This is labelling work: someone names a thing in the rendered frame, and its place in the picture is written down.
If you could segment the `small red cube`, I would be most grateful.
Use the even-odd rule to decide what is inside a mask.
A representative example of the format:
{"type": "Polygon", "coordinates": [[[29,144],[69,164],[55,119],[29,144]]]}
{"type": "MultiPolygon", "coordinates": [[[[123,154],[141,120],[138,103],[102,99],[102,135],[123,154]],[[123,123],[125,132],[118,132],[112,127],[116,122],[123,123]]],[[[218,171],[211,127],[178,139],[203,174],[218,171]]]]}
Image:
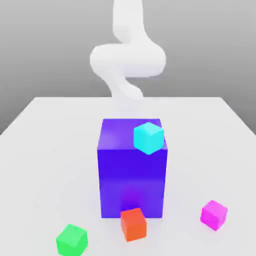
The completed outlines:
{"type": "Polygon", "coordinates": [[[120,213],[121,229],[127,242],[147,236],[147,221],[140,208],[122,211],[120,213]]]}

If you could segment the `small cyan cube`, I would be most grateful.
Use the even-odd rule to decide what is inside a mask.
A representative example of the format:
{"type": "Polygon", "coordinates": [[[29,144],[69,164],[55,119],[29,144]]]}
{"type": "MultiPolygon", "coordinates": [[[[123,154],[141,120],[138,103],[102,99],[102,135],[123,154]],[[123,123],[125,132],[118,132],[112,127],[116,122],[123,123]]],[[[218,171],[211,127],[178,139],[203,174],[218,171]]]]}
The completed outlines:
{"type": "Polygon", "coordinates": [[[151,122],[135,127],[133,145],[147,155],[155,153],[164,146],[164,129],[151,122]]]}

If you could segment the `large purple box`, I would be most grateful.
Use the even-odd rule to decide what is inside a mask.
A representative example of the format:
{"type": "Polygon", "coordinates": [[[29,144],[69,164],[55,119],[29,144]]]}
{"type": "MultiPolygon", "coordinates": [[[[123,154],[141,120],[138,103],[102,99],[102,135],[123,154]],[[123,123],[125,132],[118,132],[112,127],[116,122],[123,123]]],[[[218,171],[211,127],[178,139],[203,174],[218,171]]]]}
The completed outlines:
{"type": "Polygon", "coordinates": [[[97,146],[102,218],[119,218],[122,211],[141,209],[146,218],[163,216],[168,147],[151,154],[134,146],[134,129],[150,123],[163,131],[160,119],[105,118],[97,146]]]}

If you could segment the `small magenta cube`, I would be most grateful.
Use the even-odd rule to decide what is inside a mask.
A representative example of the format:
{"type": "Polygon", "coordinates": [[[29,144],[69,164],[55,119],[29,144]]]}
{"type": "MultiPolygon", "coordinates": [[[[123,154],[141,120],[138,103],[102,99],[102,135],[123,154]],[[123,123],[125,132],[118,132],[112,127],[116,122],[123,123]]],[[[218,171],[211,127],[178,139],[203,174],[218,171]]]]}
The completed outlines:
{"type": "Polygon", "coordinates": [[[211,200],[202,208],[200,221],[212,230],[217,231],[226,221],[227,213],[227,207],[211,200]]]}

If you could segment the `small green cube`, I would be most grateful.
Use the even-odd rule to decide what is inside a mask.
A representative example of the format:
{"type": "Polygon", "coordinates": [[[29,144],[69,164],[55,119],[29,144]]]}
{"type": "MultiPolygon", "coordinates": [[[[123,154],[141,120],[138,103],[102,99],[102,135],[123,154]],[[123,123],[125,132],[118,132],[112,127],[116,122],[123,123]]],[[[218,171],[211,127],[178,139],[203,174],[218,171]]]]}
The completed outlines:
{"type": "Polygon", "coordinates": [[[81,256],[88,246],[87,230],[68,224],[56,238],[57,251],[61,256],[81,256]]]}

